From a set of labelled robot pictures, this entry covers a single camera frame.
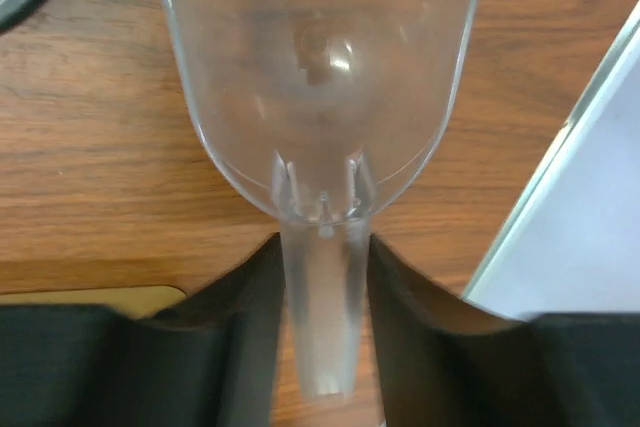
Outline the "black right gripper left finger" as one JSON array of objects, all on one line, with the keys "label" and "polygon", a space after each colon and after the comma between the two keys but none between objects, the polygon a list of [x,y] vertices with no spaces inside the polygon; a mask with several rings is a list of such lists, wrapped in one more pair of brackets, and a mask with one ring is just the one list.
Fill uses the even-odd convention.
[{"label": "black right gripper left finger", "polygon": [[271,236],[235,269],[135,319],[99,304],[1,309],[5,426],[265,426],[283,304]]}]

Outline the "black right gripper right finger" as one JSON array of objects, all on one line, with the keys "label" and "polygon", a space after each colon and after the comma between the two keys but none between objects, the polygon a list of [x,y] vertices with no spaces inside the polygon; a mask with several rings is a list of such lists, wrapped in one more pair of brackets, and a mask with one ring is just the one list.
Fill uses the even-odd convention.
[{"label": "black right gripper right finger", "polygon": [[372,238],[367,285],[390,426],[635,426],[639,317],[510,320],[421,275]]}]

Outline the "gold tin of lollipops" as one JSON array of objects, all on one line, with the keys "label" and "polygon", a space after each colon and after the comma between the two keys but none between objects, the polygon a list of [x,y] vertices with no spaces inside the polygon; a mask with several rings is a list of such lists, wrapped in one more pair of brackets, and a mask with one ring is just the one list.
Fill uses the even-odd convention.
[{"label": "gold tin of lollipops", "polygon": [[133,318],[142,318],[170,307],[186,297],[187,295],[176,287],[155,285],[6,293],[1,295],[1,305],[97,304],[108,306]]}]

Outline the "clear plastic scoop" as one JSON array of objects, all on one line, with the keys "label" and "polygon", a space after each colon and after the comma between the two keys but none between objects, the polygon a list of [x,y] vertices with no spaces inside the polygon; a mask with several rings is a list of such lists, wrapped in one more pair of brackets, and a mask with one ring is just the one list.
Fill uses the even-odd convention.
[{"label": "clear plastic scoop", "polygon": [[280,224],[298,382],[355,383],[372,216],[436,150],[478,0],[163,0],[221,174]]}]

